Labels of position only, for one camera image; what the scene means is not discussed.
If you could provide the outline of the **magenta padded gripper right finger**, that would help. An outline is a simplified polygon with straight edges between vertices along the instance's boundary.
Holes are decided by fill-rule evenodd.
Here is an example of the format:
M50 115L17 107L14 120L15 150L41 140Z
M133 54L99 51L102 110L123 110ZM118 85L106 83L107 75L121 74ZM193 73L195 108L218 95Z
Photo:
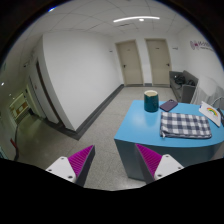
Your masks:
M147 184L183 169L183 166L169 154L160 155L140 144L135 145L135 152Z

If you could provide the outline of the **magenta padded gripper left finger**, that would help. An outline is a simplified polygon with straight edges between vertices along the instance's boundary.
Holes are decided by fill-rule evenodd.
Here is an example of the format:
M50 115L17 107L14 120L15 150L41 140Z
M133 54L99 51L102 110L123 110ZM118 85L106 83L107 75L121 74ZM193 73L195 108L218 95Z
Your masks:
M94 156L95 146L90 145L69 157L59 157L46 171L83 187Z

